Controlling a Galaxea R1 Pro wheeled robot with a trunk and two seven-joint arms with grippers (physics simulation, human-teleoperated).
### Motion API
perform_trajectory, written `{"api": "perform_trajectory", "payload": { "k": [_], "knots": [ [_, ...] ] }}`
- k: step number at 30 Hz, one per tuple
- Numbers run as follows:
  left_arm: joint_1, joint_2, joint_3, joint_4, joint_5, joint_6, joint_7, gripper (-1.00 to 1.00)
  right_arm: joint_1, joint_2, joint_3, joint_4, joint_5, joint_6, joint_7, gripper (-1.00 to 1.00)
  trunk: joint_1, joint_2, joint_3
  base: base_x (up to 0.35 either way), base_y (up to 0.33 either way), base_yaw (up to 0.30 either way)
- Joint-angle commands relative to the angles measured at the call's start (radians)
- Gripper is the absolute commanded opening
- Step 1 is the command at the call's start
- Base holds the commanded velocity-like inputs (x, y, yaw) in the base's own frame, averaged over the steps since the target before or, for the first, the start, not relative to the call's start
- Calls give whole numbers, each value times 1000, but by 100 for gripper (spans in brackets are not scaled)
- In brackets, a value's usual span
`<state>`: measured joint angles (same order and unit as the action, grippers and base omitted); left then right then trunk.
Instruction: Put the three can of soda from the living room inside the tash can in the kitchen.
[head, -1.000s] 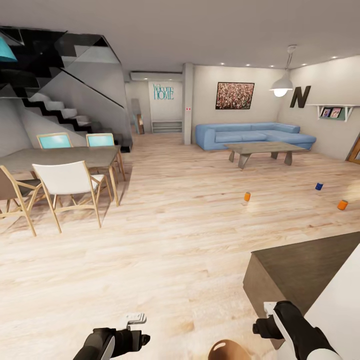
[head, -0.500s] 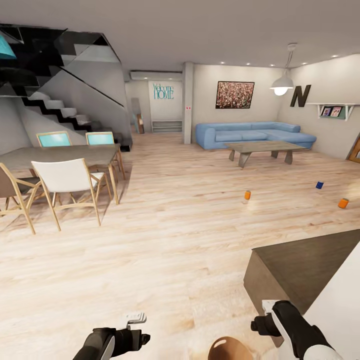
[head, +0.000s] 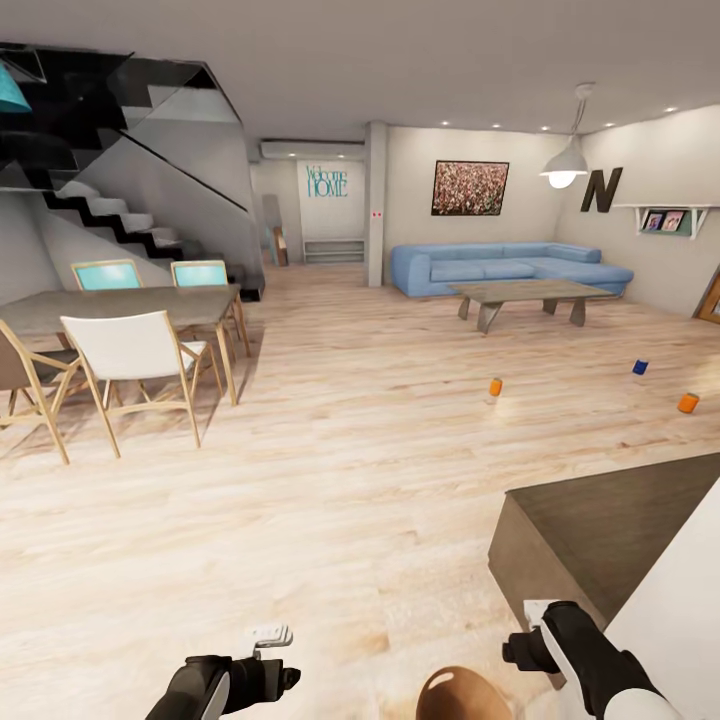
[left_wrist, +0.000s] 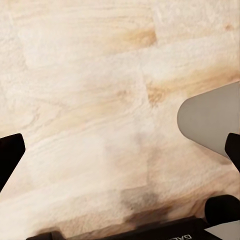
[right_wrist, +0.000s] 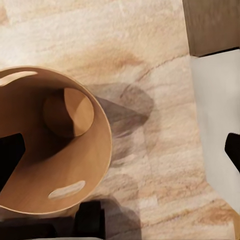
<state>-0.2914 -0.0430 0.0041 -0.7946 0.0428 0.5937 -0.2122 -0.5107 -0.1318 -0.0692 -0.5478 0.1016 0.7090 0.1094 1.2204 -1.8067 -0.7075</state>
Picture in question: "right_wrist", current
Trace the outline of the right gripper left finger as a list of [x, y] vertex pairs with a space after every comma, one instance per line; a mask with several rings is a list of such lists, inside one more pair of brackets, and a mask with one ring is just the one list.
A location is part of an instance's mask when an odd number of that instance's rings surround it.
[[26, 151], [21, 133], [0, 138], [0, 192]]

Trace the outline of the trash can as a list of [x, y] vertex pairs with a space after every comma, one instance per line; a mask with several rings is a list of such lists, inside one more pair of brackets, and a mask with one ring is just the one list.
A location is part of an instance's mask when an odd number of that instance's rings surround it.
[[[43, 66], [0, 69], [0, 139], [21, 133], [25, 153], [2, 191], [0, 207], [46, 215], [90, 196], [105, 178], [113, 154], [108, 117], [97, 98], [71, 76]], [[58, 200], [49, 195], [85, 181], [81, 191]]]

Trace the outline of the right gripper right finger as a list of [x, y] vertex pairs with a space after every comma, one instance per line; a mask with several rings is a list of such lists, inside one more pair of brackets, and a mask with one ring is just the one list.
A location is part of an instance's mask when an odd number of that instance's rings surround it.
[[240, 135], [229, 133], [225, 142], [224, 150], [240, 172]]

